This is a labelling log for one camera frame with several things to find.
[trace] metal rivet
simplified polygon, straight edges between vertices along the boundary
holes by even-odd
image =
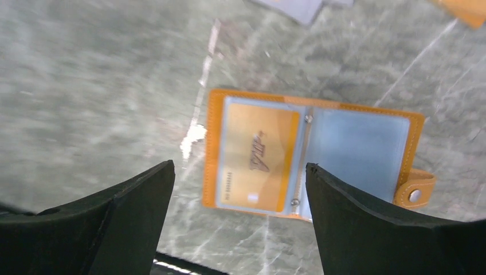
[[[409,201],[410,202],[417,202],[418,199],[420,199],[420,196],[422,196],[422,191],[420,191],[419,189],[415,189],[410,193]]]
[[[298,199],[293,199],[290,201],[291,206],[298,206],[300,204],[300,201]]]
[[[311,124],[313,117],[310,115],[305,116],[305,122]]]

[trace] marble surface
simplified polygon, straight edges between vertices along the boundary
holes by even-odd
[[[486,217],[486,28],[426,0],[327,6],[309,28],[240,0],[3,0],[0,54],[4,202],[41,211],[173,159],[160,251],[320,274],[311,224],[201,206],[205,142],[188,130],[210,88],[234,87],[422,112],[414,166],[439,180],[420,211]]]

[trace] logo on card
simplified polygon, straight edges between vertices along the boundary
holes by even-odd
[[[263,157],[265,156],[265,145],[263,145],[261,138],[265,134],[260,131],[258,135],[255,135],[252,143],[252,154],[250,157],[250,170],[260,170],[263,172],[269,172],[270,169],[263,162]]]

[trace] snap button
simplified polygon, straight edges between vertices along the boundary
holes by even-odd
[[[410,202],[417,202],[418,199],[420,199],[421,196],[422,196],[422,191],[420,191],[419,189],[415,189],[410,193],[409,201]]]

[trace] wallet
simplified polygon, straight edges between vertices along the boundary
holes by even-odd
[[[436,177],[411,167],[420,113],[214,89],[202,203],[312,222],[305,166],[407,209],[427,205]]]

